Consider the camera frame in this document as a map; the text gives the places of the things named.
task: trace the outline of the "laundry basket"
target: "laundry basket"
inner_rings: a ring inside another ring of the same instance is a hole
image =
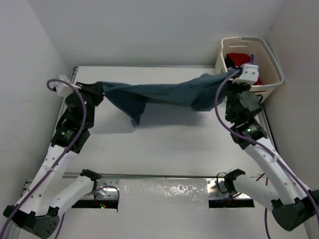
[[[262,85],[253,85],[250,91],[262,95],[262,102],[284,82],[278,63],[266,42],[259,37],[230,37],[221,41],[215,69],[216,73],[227,72],[225,58],[229,53],[254,55],[254,65],[259,66]]]

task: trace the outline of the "white wall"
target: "white wall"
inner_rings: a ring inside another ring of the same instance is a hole
[[[319,1],[288,0],[269,36],[285,84],[266,101],[280,154],[309,186],[319,188]],[[318,223],[306,223],[318,238]]]
[[[33,178],[53,133],[61,99],[46,80],[67,70],[26,0],[0,7],[0,212]],[[5,221],[0,217],[0,227]]]
[[[285,0],[29,0],[67,67],[214,65],[224,37],[265,36]]]

